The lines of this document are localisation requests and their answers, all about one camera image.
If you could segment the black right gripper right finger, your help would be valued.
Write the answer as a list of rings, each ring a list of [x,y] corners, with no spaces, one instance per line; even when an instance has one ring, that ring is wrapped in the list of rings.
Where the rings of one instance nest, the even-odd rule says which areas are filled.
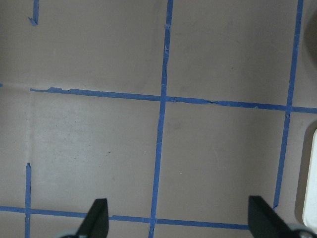
[[[254,238],[293,238],[288,225],[261,196],[249,196],[248,227]]]

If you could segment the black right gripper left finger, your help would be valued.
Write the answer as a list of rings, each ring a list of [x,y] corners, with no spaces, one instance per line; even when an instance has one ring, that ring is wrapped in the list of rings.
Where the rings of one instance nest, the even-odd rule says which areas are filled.
[[[109,231],[106,198],[96,199],[77,230],[76,238],[106,238]]]

